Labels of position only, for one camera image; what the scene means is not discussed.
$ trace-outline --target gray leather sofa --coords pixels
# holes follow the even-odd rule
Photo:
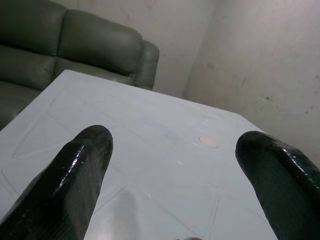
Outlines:
[[[152,90],[158,59],[129,27],[48,0],[0,0],[0,129],[64,70]]]

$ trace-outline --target white wall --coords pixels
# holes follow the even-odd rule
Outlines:
[[[218,0],[184,96],[243,115],[320,166],[320,1]]]
[[[154,91],[181,97],[216,0],[53,0],[129,26],[160,48]]]

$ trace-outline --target white table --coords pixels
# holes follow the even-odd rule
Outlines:
[[[0,218],[65,143],[97,124],[114,149],[86,240],[276,240],[235,158],[240,135],[257,127],[69,70],[0,132]]]

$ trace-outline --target sofa armrest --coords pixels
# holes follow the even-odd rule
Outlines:
[[[136,87],[152,90],[155,84],[158,61],[159,48],[144,40],[140,62],[134,78]]]

